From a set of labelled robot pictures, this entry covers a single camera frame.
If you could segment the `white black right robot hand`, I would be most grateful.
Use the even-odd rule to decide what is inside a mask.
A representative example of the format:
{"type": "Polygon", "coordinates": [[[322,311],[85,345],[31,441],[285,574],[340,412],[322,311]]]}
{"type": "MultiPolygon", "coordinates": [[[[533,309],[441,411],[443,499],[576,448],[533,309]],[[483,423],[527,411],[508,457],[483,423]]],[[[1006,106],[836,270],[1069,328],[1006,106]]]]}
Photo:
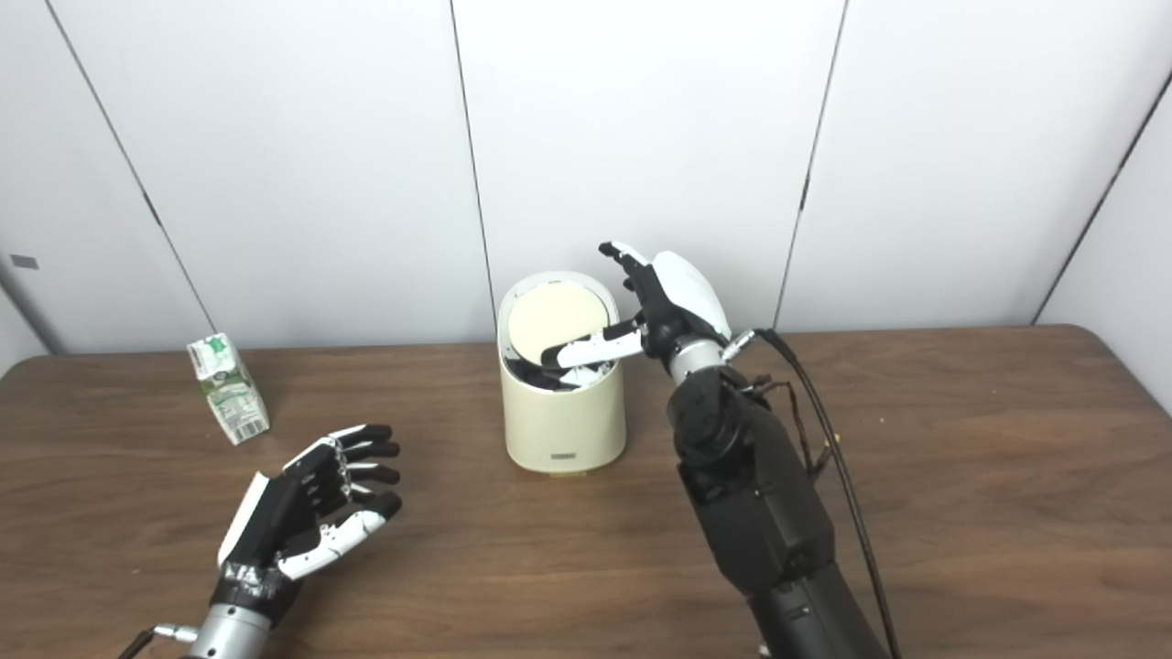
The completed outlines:
{"type": "Polygon", "coordinates": [[[732,330],[715,288],[681,254],[663,251],[647,259],[627,243],[604,242],[600,254],[616,261],[639,303],[631,319],[565,344],[548,346],[540,366],[570,371],[587,364],[619,362],[643,354],[674,381],[727,364],[732,330]]]}

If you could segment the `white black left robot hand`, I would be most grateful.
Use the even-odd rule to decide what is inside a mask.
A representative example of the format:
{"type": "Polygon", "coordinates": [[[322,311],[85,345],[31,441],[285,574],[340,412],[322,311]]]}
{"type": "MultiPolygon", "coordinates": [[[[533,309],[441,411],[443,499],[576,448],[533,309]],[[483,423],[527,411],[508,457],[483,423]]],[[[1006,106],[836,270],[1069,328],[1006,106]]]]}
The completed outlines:
{"type": "Polygon", "coordinates": [[[343,558],[401,510],[391,426],[364,423],[314,439],[275,476],[255,473],[223,536],[212,606],[246,609],[277,626],[311,573],[343,558]]]}

